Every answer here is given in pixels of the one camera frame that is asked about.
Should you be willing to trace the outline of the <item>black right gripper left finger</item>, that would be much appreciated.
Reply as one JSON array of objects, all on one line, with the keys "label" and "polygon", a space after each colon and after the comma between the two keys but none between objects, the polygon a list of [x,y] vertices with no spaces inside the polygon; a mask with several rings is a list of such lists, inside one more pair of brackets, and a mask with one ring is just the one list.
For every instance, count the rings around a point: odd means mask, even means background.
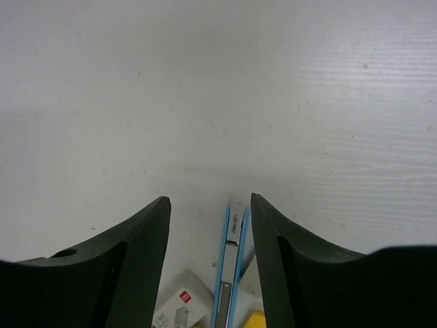
[{"label": "black right gripper left finger", "polygon": [[167,250],[171,202],[49,258],[1,262],[2,327],[150,327]]}]

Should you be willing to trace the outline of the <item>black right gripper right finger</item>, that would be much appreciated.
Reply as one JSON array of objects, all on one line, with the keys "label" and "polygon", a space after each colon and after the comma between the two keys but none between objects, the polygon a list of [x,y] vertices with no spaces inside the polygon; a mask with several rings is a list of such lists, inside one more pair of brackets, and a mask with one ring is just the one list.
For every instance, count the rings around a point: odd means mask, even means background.
[{"label": "black right gripper right finger", "polygon": [[326,241],[251,196],[269,327],[435,327],[436,247],[361,254]]}]

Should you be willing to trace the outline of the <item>grey eraser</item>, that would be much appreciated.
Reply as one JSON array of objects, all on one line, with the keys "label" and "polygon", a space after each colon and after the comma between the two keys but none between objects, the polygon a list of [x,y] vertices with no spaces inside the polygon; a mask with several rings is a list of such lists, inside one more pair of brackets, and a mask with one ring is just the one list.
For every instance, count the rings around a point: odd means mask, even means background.
[{"label": "grey eraser", "polygon": [[259,278],[257,257],[253,256],[239,283],[241,291],[252,300],[252,308],[262,310],[262,289]]}]

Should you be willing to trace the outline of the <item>white eraser red label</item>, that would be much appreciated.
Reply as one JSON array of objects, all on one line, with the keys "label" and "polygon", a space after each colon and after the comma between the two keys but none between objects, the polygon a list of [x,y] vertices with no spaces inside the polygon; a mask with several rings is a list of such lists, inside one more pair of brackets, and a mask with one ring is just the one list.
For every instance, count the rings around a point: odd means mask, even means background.
[{"label": "white eraser red label", "polygon": [[193,327],[212,310],[213,296],[190,269],[184,269],[157,298],[152,327]]}]

